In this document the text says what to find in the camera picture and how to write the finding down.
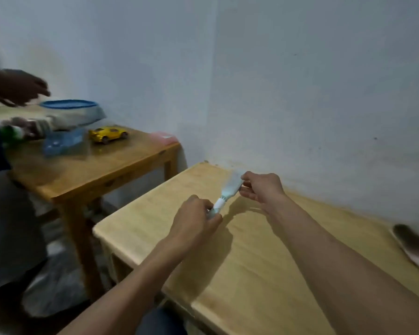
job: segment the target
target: brush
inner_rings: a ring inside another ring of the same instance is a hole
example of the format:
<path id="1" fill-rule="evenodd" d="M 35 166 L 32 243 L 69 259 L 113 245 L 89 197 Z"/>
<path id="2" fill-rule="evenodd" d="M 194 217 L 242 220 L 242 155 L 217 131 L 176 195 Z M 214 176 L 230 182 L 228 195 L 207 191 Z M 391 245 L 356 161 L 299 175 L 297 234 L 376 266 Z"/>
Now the brush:
<path id="1" fill-rule="evenodd" d="M 395 225 L 391 234 L 411 261 L 419 267 L 419 235 L 407 225 Z"/>
<path id="2" fill-rule="evenodd" d="M 220 198 L 214 203 L 214 207 L 207 213 L 207 218 L 213 218 L 214 215 L 219 213 L 225 203 L 233 196 L 236 195 L 236 193 L 239 191 L 239 188 L 243 184 L 243 180 L 240 178 L 244 174 L 243 171 L 240 170 L 234 170 L 231 173 L 230 179 L 227 181 L 225 186 L 222 189 L 222 195 Z"/>

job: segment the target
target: yellow toy car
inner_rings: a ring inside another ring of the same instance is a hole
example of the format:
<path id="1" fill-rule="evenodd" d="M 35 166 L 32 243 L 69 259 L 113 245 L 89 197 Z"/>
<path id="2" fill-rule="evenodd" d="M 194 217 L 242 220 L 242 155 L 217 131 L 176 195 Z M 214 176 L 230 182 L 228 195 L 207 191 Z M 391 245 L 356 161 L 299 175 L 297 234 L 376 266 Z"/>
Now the yellow toy car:
<path id="1" fill-rule="evenodd" d="M 104 143 L 105 145 L 108 144 L 110 140 L 116 140 L 118 138 L 126 139 L 128 137 L 128 132 L 124 128 L 114 126 L 105 126 L 89 130 L 88 133 L 91 140 Z"/>

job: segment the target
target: dark bristles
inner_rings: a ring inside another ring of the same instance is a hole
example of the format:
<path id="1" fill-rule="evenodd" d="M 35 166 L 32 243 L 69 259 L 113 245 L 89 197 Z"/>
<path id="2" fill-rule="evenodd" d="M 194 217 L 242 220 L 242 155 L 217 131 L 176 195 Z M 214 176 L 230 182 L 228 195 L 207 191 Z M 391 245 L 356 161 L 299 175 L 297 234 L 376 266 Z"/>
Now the dark bristles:
<path id="1" fill-rule="evenodd" d="M 419 235 L 407 225 L 395 225 L 393 233 L 403 246 L 419 256 Z"/>

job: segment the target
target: wooden table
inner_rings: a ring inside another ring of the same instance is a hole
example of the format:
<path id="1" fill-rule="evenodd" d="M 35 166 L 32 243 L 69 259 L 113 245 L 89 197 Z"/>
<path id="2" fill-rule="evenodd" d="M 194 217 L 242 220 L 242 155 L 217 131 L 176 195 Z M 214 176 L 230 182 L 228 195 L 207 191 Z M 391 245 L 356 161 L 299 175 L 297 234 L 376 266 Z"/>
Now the wooden table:
<path id="1" fill-rule="evenodd" d="M 228 176 L 208 163 L 197 164 L 99 222 L 94 234 L 135 268 L 168 234 L 185 199 L 196 194 L 214 202 Z M 290 196 L 329 232 L 419 295 L 419 270 L 382 221 Z M 222 214 L 224 226 L 179 265 L 163 292 L 220 334 L 334 334 L 257 203 L 237 195 Z"/>
<path id="2" fill-rule="evenodd" d="M 73 240 L 85 288 L 92 300 L 104 293 L 90 245 L 90 229 L 82 208 L 155 168 L 164 167 L 165 180 L 177 174 L 179 143 L 162 146 L 149 134 L 128 129 L 127 140 L 91 144 L 86 155 L 45 158 L 41 142 L 10 149 L 12 175 L 28 190 L 52 202 Z"/>

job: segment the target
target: blue jeans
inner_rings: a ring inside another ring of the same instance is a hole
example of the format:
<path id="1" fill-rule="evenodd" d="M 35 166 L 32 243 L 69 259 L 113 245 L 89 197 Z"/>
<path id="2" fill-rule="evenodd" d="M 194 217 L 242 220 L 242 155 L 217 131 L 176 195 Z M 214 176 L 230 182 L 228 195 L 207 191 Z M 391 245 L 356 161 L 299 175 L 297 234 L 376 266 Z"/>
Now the blue jeans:
<path id="1" fill-rule="evenodd" d="M 143 316 L 135 335 L 187 335 L 187 332 L 177 315 L 155 308 Z"/>

